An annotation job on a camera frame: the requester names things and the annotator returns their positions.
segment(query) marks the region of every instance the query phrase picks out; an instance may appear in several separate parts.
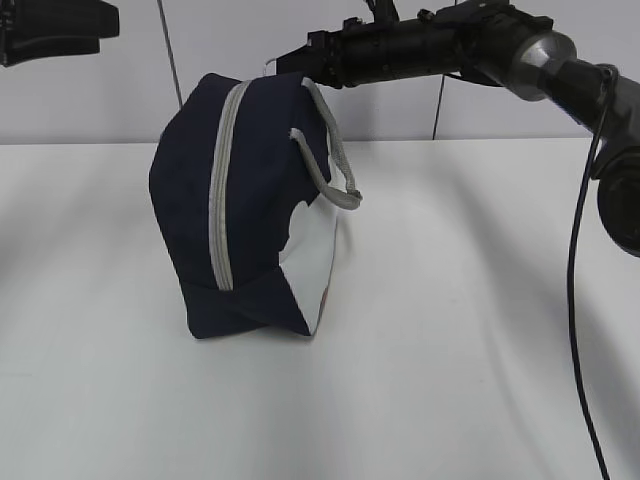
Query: black wire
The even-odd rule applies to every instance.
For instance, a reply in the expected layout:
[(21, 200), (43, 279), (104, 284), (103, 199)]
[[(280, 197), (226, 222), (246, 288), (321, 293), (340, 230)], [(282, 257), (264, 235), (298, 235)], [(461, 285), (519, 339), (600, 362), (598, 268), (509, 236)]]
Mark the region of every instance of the black wire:
[(571, 231), (571, 243), (569, 246), (569, 263), (567, 266), (567, 300), (569, 303), (569, 339), (571, 342), (571, 358), (573, 360), (573, 373), (576, 379), (576, 387), (578, 390), (578, 397), (580, 398), (580, 407), (582, 408), (582, 415), (584, 416), (585, 423), (587, 424), (587, 430), (591, 437), (591, 443), (593, 444), (593, 450), (598, 460), (598, 466), (600, 467), (600, 473), (604, 480), (610, 480), (609, 471), (607, 470), (607, 464), (602, 453), (602, 447), (598, 440), (596, 428), (591, 418), (589, 411), (589, 403), (584, 391), (584, 382), (582, 380), (582, 367), (580, 365), (580, 355), (578, 352), (578, 335), (576, 333), (576, 305), (575, 305), (575, 270), (576, 270), (576, 253), (578, 250), (578, 236), (580, 234), (580, 225), (582, 223), (582, 214), (584, 212), (584, 205), (587, 199), (587, 192), (589, 189), (589, 180), (591, 169), (598, 153), (598, 146), (602, 139), (602, 132), (607, 120), (607, 115), (611, 109), (613, 103), (615, 87), (618, 81), (618, 70), (613, 66), (607, 66), (604, 70), (608, 75), (606, 78), (606, 97), (604, 106), (602, 109), (602, 115), (598, 122), (598, 127), (593, 135), (593, 141), (591, 142), (591, 148), (589, 150), (589, 157), (587, 158), (587, 165), (582, 177), (582, 184), (580, 186), (580, 194), (578, 196), (578, 205), (576, 208), (576, 214), (573, 221), (573, 228)]
[(182, 90), (180, 89), (180, 81), (178, 79), (178, 70), (176, 69), (176, 60), (171, 47), (171, 37), (169, 36), (169, 27), (167, 26), (167, 16), (164, 13), (164, 4), (162, 0), (158, 0), (158, 11), (160, 13), (160, 21), (162, 22), (162, 32), (164, 34), (164, 42), (167, 47), (167, 55), (169, 56), (169, 66), (171, 67), (171, 75), (173, 76), (173, 86), (176, 89), (176, 97), (178, 98), (178, 106), (182, 108)]
[(445, 75), (442, 76), (442, 81), (440, 82), (440, 93), (438, 94), (438, 107), (436, 108), (436, 119), (433, 123), (433, 136), (431, 140), (435, 140), (438, 136), (438, 124), (440, 123), (440, 110), (442, 109), (442, 97), (444, 95), (444, 80)]

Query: white tabletop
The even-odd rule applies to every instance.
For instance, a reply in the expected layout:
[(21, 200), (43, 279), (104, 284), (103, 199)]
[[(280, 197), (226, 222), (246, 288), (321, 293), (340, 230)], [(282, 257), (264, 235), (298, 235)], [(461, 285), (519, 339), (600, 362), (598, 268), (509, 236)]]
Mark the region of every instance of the white tabletop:
[[(597, 479), (565, 269), (584, 140), (350, 144), (317, 336), (197, 342), (147, 193), (153, 145), (0, 147), (0, 478)], [(585, 380), (640, 475), (640, 260), (593, 189)]]

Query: gray zipper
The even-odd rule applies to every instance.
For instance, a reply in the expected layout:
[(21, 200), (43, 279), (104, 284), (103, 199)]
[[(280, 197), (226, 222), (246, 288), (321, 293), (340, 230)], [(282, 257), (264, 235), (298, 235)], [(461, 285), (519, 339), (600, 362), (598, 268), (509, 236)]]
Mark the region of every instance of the gray zipper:
[(240, 103), (250, 84), (251, 81), (242, 82), (227, 95), (220, 115), (220, 126), (213, 154), (209, 189), (209, 254), (218, 289), (223, 292), (233, 290), (233, 273), (229, 260), (226, 225), (227, 177), (231, 162), (233, 130)]

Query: black mechanical part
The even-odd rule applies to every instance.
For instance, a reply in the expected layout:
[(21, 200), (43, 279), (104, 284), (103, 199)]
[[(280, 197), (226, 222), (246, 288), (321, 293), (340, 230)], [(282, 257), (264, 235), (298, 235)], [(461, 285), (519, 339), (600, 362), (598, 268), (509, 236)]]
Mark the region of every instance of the black mechanical part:
[(337, 32), (310, 33), (306, 46), (277, 60), (277, 71), (303, 71), (334, 88), (451, 73), (459, 70), (453, 37), (420, 19), (347, 21)]
[(471, 65), (523, 100), (546, 98), (539, 87), (542, 78), (577, 58), (571, 39), (553, 31), (548, 17), (533, 17), (500, 2), (479, 7), (472, 18), (458, 31), (463, 65)]
[(623, 153), (605, 172), (598, 188), (598, 209), (613, 241), (640, 257), (640, 149)]
[(602, 109), (602, 75), (598, 66), (571, 59), (555, 73), (544, 75), (540, 88), (576, 122), (593, 131)]
[(118, 9), (101, 0), (0, 0), (0, 63), (100, 52), (120, 34)]
[(591, 176), (594, 180), (603, 179), (621, 160), (628, 161), (629, 152), (640, 147), (640, 84), (620, 78), (604, 137), (606, 142)]

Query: navy blue bag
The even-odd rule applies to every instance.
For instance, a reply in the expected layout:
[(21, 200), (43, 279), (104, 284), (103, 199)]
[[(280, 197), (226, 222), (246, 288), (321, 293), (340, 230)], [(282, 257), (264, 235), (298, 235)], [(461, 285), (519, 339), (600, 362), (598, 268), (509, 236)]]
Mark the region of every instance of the navy blue bag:
[(361, 196), (312, 81), (204, 77), (162, 135), (150, 192), (196, 338), (267, 325), (314, 334), (336, 206), (355, 210)]

